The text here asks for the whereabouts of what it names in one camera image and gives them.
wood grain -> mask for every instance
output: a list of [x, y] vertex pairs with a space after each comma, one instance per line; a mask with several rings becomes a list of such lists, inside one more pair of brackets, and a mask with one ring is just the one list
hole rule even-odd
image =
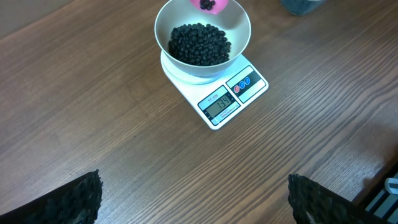
[[292, 173], [360, 201], [398, 158], [398, 2], [239, 2], [271, 89], [217, 132], [160, 66], [165, 1], [75, 0], [3, 37], [0, 213], [95, 169], [96, 223], [294, 223]]

blue button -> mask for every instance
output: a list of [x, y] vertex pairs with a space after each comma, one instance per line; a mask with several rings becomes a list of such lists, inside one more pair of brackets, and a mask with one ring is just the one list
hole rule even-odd
[[239, 87], [240, 87], [241, 89], [243, 89], [244, 86], [245, 86], [244, 82], [243, 82], [243, 81], [240, 81], [240, 82], [239, 82]]
[[244, 82], [247, 85], [250, 84], [250, 78], [249, 77], [244, 78]]

bowl rim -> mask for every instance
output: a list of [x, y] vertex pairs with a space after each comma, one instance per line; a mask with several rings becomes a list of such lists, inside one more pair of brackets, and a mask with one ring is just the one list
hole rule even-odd
[[157, 45], [159, 45], [159, 47], [165, 52], [165, 54], [166, 54], [167, 56], [169, 56], [170, 58], [172, 58], [172, 60], [174, 60], [174, 61], [176, 61], [176, 62], [178, 62], [178, 63], [182, 63], [183, 65], [186, 65], [186, 66], [189, 66], [189, 67], [193, 67], [193, 68], [214, 68], [214, 67], [219, 67], [220, 65], [224, 65], [224, 64], [230, 63], [230, 61], [235, 60], [239, 55], [241, 55], [241, 54], [243, 53], [243, 51], [244, 51], [244, 50], [246, 49], [246, 47], [249, 45], [249, 41], [250, 41], [250, 38], [251, 38], [251, 21], [250, 21], [249, 15], [248, 15], [248, 13], [246, 12], [246, 10], [244, 10], [244, 8], [243, 8], [237, 1], [235, 1], [235, 0], [229, 0], [229, 1], [234, 1], [234, 2], [243, 10], [243, 12], [244, 12], [246, 18], [247, 18], [248, 21], [249, 21], [249, 38], [248, 38], [248, 41], [246, 41], [246, 44], [244, 45], [243, 49], [242, 49], [238, 54], [236, 54], [235, 57], [229, 59], [229, 60], [226, 61], [226, 62], [219, 63], [219, 64], [217, 64], [217, 65], [204, 65], [204, 66], [202, 66], [202, 65], [190, 65], [190, 64], [188, 64], [188, 63], [181, 62], [181, 61], [177, 60], [176, 58], [174, 58], [173, 56], [171, 56], [171, 55], [168, 53], [167, 50], [165, 50], [165, 49], [162, 47], [162, 45], [161, 45], [160, 42], [159, 42], [159, 39], [157, 38], [157, 33], [156, 33], [156, 24], [157, 24], [157, 20], [158, 20], [158, 18], [159, 18], [160, 12], [162, 12], [163, 9], [164, 9], [164, 7], [166, 7], [166, 6], [167, 6], [170, 2], [172, 2], [172, 1], [173, 1], [173, 0], [169, 0], [169, 1], [168, 1], [166, 4], [164, 4], [164, 6], [159, 10], [159, 12], [157, 13], [157, 16], [156, 16], [155, 26], [154, 26], [155, 39], [156, 39]]

digital number reading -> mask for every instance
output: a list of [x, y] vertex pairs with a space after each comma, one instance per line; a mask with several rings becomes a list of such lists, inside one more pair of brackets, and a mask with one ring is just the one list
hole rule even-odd
[[226, 107], [231, 104], [231, 100], [227, 96], [222, 96], [215, 103], [209, 106], [206, 111], [210, 114], [210, 116], [215, 117], [221, 111], [223, 111]]

pile of black beans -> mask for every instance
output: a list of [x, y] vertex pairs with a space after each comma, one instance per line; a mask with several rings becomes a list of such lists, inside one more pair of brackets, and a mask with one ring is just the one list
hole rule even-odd
[[169, 41], [169, 53], [177, 60], [190, 64], [210, 66], [227, 62], [231, 42], [225, 32], [207, 24], [189, 24], [176, 27]]
[[213, 6], [216, 4], [216, 1], [214, 1], [214, 0], [212, 0], [212, 1], [210, 1], [210, 0], [200, 0], [199, 3], [200, 3], [200, 8], [201, 9], [203, 9], [203, 10], [205, 10], [205, 9], [212, 10]]

